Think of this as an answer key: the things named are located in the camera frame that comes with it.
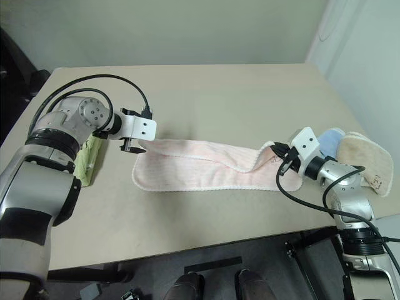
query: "table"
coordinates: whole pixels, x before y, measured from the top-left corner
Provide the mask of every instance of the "table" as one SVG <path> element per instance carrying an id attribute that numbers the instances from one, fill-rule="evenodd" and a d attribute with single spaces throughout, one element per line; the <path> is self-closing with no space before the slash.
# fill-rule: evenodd
<path id="1" fill-rule="evenodd" d="M 147 95 L 159 139 L 196 139 L 259 149 L 287 142 L 311 126 L 364 133 L 349 108 L 310 64 L 114 66 L 56 69 L 24 111 L 0 151 L 3 170 L 26 139 L 41 101 L 64 83 L 90 74 L 124 76 Z M 140 111 L 140 95 L 115 79 L 93 79 L 73 88 L 98 88 L 114 108 Z M 329 215 L 291 202 L 279 192 L 146 192 L 131 180 L 136 154 L 106 141 L 92 186 L 81 190 L 74 214 L 51 234 L 50 269 L 143 258 L 232 241 L 334 225 Z M 400 213 L 397 177 L 391 194 L 365 189 L 377 217 Z M 310 179 L 295 195 L 321 204 Z"/>

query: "white wall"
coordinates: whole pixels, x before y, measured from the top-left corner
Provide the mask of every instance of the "white wall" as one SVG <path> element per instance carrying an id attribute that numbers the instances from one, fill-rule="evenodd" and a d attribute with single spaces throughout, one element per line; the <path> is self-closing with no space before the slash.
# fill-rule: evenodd
<path id="1" fill-rule="evenodd" d="M 400 1 L 330 1 L 307 60 L 400 174 Z"/>
<path id="2" fill-rule="evenodd" d="M 1 0 L 39 69 L 303 62 L 326 0 Z"/>

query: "person's foot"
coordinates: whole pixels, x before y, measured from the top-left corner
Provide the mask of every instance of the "person's foot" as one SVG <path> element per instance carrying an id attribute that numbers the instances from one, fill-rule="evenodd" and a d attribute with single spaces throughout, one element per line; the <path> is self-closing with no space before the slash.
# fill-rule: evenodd
<path id="1" fill-rule="evenodd" d="M 203 300 L 204 284 L 203 275 L 190 272 L 175 281 L 164 300 Z"/>
<path id="2" fill-rule="evenodd" d="M 235 290 L 237 300 L 276 300 L 268 283 L 249 269 L 235 274 Z"/>

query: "blue cloth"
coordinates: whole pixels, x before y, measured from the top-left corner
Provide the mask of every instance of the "blue cloth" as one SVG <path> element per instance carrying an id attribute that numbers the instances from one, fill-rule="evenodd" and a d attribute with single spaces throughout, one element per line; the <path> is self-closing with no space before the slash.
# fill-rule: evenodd
<path id="1" fill-rule="evenodd" d="M 319 149 L 323 156 L 336 158 L 336 152 L 345 133 L 340 128 L 331 128 L 318 137 Z"/>

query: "pink towel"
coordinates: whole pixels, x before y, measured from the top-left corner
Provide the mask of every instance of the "pink towel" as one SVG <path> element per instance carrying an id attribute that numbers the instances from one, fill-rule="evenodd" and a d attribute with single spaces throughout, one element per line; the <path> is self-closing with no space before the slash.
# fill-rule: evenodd
<path id="1" fill-rule="evenodd" d="M 178 139 L 140 143 L 147 152 L 138 155 L 132 179 L 145 191 L 278 190 L 275 176 L 282 160 L 271 150 L 271 141 L 260 150 Z M 301 183 L 292 170 L 281 179 L 287 191 Z"/>

